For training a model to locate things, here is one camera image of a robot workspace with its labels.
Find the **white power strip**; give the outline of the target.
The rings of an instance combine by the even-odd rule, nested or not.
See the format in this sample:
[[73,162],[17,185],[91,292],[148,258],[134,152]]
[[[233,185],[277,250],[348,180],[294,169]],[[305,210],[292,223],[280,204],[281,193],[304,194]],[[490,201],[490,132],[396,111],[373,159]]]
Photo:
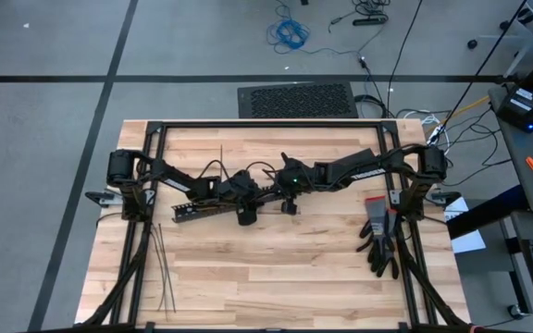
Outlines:
[[427,146],[446,146],[450,147],[450,139],[447,130],[443,124],[439,124],[429,135],[427,139]]

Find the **white paper sheet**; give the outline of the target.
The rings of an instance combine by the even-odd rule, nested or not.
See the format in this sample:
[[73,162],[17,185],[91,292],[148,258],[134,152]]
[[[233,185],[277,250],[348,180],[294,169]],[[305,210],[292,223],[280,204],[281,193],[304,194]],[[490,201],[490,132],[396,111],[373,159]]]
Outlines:
[[[468,211],[469,208],[465,202],[465,199],[463,197],[459,197],[452,203],[448,204],[444,209],[445,222],[449,223],[452,219]],[[456,254],[480,251],[484,250],[485,248],[485,241],[478,230],[469,232],[459,238],[452,239],[452,249]]]

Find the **black perforated floor grille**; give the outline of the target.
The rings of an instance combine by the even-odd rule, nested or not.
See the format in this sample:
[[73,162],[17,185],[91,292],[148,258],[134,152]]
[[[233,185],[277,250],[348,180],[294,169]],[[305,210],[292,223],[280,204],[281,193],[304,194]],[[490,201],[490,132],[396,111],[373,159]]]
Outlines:
[[359,118],[348,82],[242,87],[239,118]]

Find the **black duct cover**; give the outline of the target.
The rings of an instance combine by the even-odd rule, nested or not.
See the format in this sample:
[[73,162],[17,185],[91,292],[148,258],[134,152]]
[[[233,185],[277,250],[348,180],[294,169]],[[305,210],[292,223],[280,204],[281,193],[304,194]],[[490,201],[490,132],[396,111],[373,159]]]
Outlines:
[[342,167],[344,170],[352,170],[363,165],[371,164],[376,158],[376,155],[371,149],[365,149],[360,152],[347,155],[333,162],[334,165]]

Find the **black aluminium table frame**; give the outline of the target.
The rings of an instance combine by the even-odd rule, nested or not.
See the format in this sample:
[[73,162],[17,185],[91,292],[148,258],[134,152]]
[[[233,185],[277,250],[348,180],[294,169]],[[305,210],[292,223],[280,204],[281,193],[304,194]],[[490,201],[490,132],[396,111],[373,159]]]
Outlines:
[[[427,145],[414,120],[234,121],[128,120],[117,150],[161,158],[192,177],[247,169],[261,187],[284,167],[281,154],[311,167],[371,149],[383,154]],[[423,218],[408,219],[396,205],[411,181],[386,174],[335,192],[294,198],[297,214],[278,200],[257,210],[250,226],[234,212],[175,223],[172,206],[189,202],[166,185],[151,217],[121,218],[122,203],[97,221],[74,330],[80,333],[470,333],[472,325],[456,275],[450,235],[440,211],[423,198]],[[365,200],[384,196],[396,211],[392,241],[400,273],[377,277],[371,246],[359,233]],[[161,296],[161,223],[177,312],[166,285]]]

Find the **black power strip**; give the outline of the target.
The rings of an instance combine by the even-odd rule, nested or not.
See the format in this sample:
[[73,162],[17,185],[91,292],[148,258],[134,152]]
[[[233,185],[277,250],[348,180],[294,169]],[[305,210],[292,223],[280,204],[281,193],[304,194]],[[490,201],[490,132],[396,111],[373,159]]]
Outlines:
[[366,18],[354,19],[352,24],[354,26],[375,26],[383,25],[388,21],[386,16],[371,16]]

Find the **grey black work glove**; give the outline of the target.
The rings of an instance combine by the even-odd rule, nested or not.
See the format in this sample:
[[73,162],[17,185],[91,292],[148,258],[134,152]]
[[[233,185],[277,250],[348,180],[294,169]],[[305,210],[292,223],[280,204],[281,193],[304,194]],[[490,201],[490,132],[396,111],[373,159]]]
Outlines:
[[371,271],[379,270],[379,266],[385,259],[385,239],[386,239],[386,214],[387,205],[384,196],[372,197],[365,200],[365,207],[368,220],[359,233],[359,238],[368,237],[367,241],[359,246],[356,251],[362,252],[371,246],[367,261],[371,264]]
[[397,261],[394,257],[395,246],[392,241],[392,233],[395,230],[396,211],[388,209],[383,222],[379,222],[373,228],[373,247],[371,250],[371,271],[381,278],[386,268],[390,266],[391,276],[397,279],[400,273]]

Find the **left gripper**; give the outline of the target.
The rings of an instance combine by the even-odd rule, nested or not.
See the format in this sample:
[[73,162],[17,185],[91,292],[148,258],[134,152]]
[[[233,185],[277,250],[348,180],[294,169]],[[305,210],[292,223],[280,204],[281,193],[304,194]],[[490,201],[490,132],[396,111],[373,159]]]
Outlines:
[[269,194],[269,187],[262,189],[247,170],[240,170],[217,185],[219,207],[255,209],[260,204],[274,202],[277,194]]

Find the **black box with blue light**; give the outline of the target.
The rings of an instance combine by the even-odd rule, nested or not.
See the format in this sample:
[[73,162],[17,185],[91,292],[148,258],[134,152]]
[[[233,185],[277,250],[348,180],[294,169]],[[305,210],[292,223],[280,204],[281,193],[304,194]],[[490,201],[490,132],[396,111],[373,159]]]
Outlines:
[[516,85],[505,85],[503,97],[499,97],[500,105],[496,116],[509,125],[525,133],[533,132],[533,90],[520,88]]

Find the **white office chair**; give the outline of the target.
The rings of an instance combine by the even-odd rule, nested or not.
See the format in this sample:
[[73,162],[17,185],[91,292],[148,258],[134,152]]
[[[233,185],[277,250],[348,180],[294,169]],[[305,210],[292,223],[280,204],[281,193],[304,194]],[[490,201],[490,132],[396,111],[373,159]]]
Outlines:
[[519,67],[527,58],[533,58],[533,0],[527,0],[515,14],[513,22],[505,20],[499,23],[499,34],[478,35],[466,43],[468,50],[474,50],[479,43],[497,42],[501,35],[501,43],[515,47],[513,60],[502,74],[504,78],[519,74]]

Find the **black slotted cable duct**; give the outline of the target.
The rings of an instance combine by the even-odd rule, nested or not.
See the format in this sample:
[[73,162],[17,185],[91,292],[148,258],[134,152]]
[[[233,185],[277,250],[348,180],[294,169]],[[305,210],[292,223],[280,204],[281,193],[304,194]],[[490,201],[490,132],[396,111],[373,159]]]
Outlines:
[[[285,199],[283,194],[278,194],[278,200]],[[234,212],[237,207],[219,207],[217,203],[184,203],[172,206],[174,216],[172,220],[175,223],[183,223],[195,219],[216,216]]]

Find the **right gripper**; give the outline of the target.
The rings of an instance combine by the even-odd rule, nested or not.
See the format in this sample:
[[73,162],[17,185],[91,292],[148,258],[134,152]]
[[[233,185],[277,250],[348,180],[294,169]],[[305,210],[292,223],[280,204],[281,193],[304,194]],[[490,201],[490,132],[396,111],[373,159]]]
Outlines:
[[269,194],[295,195],[316,190],[315,170],[295,158],[281,154],[284,167],[276,172],[275,181],[268,188]]

